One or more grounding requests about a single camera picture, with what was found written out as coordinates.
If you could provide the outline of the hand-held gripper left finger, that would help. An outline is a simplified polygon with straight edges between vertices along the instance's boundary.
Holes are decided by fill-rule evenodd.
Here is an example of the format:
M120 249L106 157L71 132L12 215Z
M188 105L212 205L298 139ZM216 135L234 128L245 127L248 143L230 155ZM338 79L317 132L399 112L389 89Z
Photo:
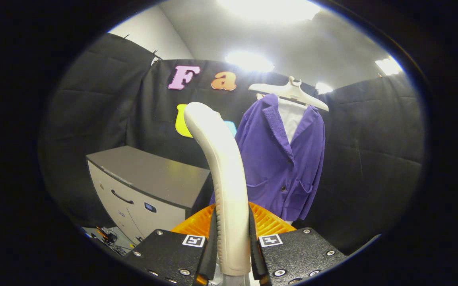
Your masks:
M128 264L167 285L207 286L215 278L216 235L212 204L171 231L153 230L128 254Z

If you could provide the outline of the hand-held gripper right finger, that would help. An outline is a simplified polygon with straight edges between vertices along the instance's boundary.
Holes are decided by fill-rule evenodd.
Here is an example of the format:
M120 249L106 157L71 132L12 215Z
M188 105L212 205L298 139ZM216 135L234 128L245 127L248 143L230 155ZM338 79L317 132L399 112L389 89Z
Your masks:
M324 273L347 255L312 228L296 229L249 203L251 277L260 286L288 286Z

